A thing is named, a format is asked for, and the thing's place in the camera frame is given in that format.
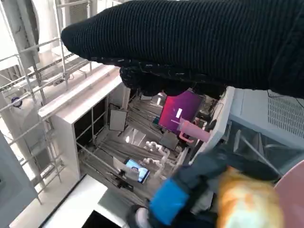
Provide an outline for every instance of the smartphone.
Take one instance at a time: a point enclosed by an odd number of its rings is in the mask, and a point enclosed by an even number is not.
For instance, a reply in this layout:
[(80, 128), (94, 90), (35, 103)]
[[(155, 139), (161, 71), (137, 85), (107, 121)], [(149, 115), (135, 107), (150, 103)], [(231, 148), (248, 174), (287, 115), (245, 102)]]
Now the smartphone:
[(150, 171), (146, 168), (144, 168), (143, 166), (137, 164), (135, 161), (133, 161), (132, 159), (126, 159), (124, 161), (124, 164), (134, 170), (137, 170), (139, 172), (139, 177), (138, 177), (138, 182), (143, 184), (145, 182), (145, 180), (147, 179), (147, 177), (150, 174)]

